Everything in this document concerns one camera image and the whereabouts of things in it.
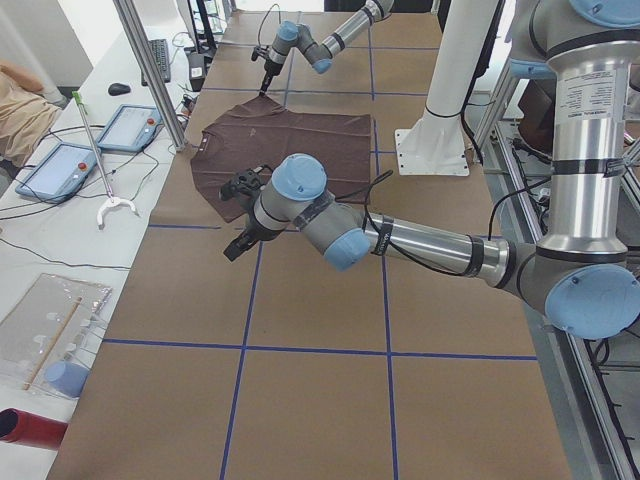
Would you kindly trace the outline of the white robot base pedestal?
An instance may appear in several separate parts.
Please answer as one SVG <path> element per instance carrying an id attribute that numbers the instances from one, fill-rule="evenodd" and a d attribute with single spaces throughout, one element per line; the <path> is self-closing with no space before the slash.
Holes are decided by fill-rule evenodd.
<path id="1" fill-rule="evenodd" d="M 499 0 L 450 3 L 435 69 L 421 118 L 398 129 L 398 170 L 404 176 L 467 176 L 462 128 L 468 90 L 493 23 L 501 17 Z"/>

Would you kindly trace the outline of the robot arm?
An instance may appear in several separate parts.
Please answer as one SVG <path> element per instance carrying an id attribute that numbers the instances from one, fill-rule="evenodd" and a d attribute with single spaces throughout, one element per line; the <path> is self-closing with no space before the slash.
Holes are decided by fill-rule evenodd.
<path id="1" fill-rule="evenodd" d="M 254 47 L 251 60 L 264 60 L 265 74 L 259 89 L 259 96 L 265 96 L 272 80 L 278 76 L 289 53 L 297 49 L 312 69 L 318 74 L 328 71 L 336 56 L 351 44 L 361 33 L 375 23 L 385 20 L 391 14 L 392 0 L 368 0 L 342 25 L 337 27 L 322 42 L 317 42 L 308 25 L 283 21 L 268 46 Z"/>
<path id="2" fill-rule="evenodd" d="M 496 179 L 479 165 L 465 177 L 398 173 L 394 132 L 417 117 L 440 41 L 434 15 L 393 15 L 325 75 L 294 58 L 289 89 L 279 100 L 295 112 L 370 116 L 370 170 L 391 174 L 373 190 L 373 211 L 484 235 Z M 338 272 L 299 233 L 286 231 L 223 267 L 228 286 L 219 319 L 227 342 L 395 353 L 533 351 L 515 297 L 481 280 L 441 275 L 394 256 L 369 255 Z"/>

